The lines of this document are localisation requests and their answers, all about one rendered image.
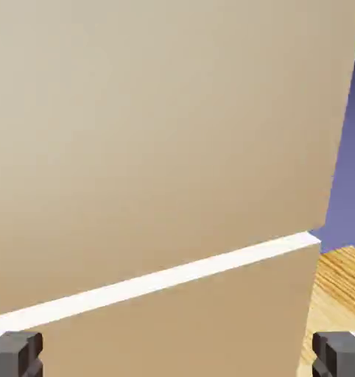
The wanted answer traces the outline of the tan cabinet door front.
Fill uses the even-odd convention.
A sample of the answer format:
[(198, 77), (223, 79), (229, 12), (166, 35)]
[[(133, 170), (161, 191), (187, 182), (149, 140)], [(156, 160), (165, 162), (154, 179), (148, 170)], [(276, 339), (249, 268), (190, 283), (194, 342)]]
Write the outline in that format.
[(45, 377), (296, 377), (320, 240), (307, 232), (0, 314)]

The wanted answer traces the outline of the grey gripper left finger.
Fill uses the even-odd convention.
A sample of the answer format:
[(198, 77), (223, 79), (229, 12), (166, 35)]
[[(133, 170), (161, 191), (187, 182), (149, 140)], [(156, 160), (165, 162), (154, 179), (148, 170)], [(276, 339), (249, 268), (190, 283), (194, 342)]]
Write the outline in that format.
[(42, 350), (41, 332), (5, 332), (0, 336), (0, 377), (43, 377)]

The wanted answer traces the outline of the tan wooden cabinet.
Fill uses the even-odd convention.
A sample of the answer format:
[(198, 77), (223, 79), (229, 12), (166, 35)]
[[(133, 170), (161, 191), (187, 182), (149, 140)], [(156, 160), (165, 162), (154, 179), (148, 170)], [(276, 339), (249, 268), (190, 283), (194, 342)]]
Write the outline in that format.
[(321, 227), (355, 0), (0, 0), (0, 314)]

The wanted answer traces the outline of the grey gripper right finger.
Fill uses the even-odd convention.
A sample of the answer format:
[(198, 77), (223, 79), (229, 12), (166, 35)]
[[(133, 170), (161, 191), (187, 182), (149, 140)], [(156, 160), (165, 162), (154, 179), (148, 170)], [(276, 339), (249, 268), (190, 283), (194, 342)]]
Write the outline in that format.
[(315, 332), (312, 377), (355, 377), (355, 336), (351, 332)]

